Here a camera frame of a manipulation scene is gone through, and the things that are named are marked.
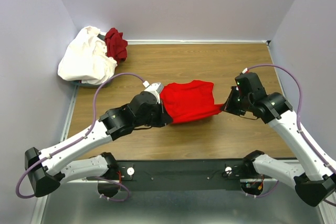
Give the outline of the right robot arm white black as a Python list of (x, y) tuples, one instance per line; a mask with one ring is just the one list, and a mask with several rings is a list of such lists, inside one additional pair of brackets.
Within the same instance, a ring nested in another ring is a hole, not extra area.
[(316, 207), (335, 192), (335, 160), (314, 140), (280, 93), (267, 94), (259, 76), (241, 73), (221, 110), (242, 116), (250, 112), (272, 128), (299, 161), (290, 165), (262, 151), (245, 156), (237, 167), (226, 168), (228, 178), (253, 178), (265, 175), (293, 188), (307, 205)]

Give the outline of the bright red t-shirt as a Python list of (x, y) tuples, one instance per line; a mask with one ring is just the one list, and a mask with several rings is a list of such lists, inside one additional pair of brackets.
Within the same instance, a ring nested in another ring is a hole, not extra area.
[(173, 124), (201, 120), (221, 113), (223, 104), (216, 104), (212, 82), (193, 80), (166, 85), (160, 98)]

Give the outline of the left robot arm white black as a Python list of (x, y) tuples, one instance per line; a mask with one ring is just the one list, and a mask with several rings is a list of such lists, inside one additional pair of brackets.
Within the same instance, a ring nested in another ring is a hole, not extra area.
[(112, 179), (117, 163), (110, 153), (92, 160), (77, 158), (90, 150), (131, 134), (134, 130), (164, 127), (173, 122), (156, 91), (142, 91), (129, 103), (109, 109), (85, 130), (67, 140), (38, 150), (29, 148), (25, 154), (25, 176), (35, 197), (46, 196), (61, 184), (84, 177)]

